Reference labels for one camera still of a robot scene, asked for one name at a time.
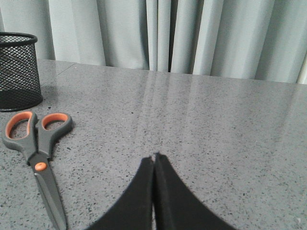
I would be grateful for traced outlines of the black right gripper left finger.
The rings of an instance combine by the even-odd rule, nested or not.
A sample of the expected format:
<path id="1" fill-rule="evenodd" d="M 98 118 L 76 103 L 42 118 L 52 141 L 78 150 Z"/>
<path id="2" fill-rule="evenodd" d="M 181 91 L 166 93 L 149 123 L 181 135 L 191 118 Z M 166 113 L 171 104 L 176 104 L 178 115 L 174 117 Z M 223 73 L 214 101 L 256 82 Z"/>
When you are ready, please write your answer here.
<path id="1" fill-rule="evenodd" d="M 117 202 L 89 230 L 151 230 L 154 163 L 141 160 L 131 183 Z"/>

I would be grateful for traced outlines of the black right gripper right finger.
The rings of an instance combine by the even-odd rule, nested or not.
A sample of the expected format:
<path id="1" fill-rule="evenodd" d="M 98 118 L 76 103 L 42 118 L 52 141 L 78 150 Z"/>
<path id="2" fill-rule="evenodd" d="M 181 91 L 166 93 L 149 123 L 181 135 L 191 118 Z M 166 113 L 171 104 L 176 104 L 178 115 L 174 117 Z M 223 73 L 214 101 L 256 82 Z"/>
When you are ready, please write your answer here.
<path id="1" fill-rule="evenodd" d="M 233 230 L 182 182 L 167 156 L 154 164 L 154 209 L 158 230 Z"/>

